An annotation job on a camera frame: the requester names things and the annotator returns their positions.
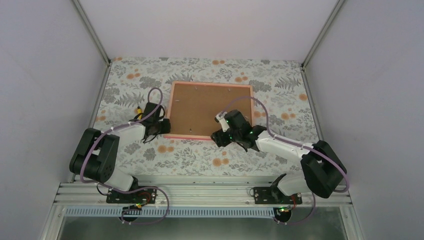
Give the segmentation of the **yellow handled screwdriver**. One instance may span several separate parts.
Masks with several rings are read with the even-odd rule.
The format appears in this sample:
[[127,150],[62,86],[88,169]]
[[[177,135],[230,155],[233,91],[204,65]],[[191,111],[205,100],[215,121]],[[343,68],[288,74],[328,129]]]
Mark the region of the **yellow handled screwdriver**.
[[139,106],[137,107],[136,110],[137,110],[137,115],[135,116],[135,119],[136,120],[140,120],[141,117],[142,117],[143,111],[142,111],[142,109]]

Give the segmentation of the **pink picture frame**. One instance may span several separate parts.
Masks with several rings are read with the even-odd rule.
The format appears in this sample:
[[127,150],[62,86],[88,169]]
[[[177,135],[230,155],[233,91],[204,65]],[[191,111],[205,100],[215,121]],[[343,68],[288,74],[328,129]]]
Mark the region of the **pink picture frame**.
[[171,84],[166,118],[171,131],[163,137],[179,140],[211,140],[211,134],[221,128],[215,117],[221,111],[240,111],[253,124],[254,103],[243,97],[253,97],[253,87],[246,84],[175,81]]

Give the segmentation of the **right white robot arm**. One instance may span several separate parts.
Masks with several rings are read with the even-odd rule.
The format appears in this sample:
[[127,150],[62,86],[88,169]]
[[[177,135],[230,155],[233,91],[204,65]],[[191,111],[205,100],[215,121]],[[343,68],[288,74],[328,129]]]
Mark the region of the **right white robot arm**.
[[283,173],[271,184],[271,198],[278,204],[303,192],[327,199],[347,177],[346,168],[323,140],[302,143],[274,134],[265,126],[252,126],[238,110],[219,113],[215,121],[221,129],[211,139],[218,147],[236,143],[245,151],[270,153],[300,164],[301,173]]

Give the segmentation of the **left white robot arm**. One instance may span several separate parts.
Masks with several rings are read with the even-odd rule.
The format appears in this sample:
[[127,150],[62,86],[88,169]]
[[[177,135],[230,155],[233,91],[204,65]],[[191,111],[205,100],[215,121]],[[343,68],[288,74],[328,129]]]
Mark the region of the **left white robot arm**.
[[119,192],[124,201],[131,203],[139,197],[138,179],[116,167],[118,153],[127,145],[146,144],[158,135],[171,131],[165,108],[148,102],[144,111],[128,123],[106,132],[87,128],[70,160],[69,170]]

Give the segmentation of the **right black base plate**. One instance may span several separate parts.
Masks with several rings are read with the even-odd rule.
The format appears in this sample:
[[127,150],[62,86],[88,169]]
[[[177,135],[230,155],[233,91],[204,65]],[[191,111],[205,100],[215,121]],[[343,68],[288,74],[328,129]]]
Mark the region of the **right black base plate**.
[[302,204],[300,194],[284,195],[277,188],[256,186],[249,192],[256,205],[293,205]]

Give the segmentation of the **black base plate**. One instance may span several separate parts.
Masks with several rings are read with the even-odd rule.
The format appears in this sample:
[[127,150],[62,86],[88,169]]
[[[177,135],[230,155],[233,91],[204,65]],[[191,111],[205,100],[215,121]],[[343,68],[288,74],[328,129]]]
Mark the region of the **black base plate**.
[[302,204],[300,194],[284,195],[277,188],[256,186],[249,192],[256,205],[293,205]]
[[108,204],[154,204],[156,202],[157,190],[144,189],[135,193],[120,193],[115,190],[109,190],[106,197]]

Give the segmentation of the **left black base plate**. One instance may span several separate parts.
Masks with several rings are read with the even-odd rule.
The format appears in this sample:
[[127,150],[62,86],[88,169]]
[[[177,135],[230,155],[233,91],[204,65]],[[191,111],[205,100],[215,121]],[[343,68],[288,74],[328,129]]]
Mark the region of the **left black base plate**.
[[135,193],[120,193],[115,190],[109,190],[106,197],[108,204],[154,204],[156,202],[157,190],[144,189]]

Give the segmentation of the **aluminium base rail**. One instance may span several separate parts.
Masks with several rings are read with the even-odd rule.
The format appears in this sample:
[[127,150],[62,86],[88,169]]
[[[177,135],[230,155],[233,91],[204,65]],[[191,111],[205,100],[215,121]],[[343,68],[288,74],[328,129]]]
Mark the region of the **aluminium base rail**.
[[106,203],[108,190],[93,183],[61,183],[53,204],[63,208],[67,217],[154,218],[265,218],[271,219],[284,210],[309,211],[315,207],[349,207],[347,192],[329,198],[299,193],[302,204],[255,204],[253,187],[270,187],[268,177],[179,177],[174,181],[141,178],[144,189],[156,189],[154,204]]

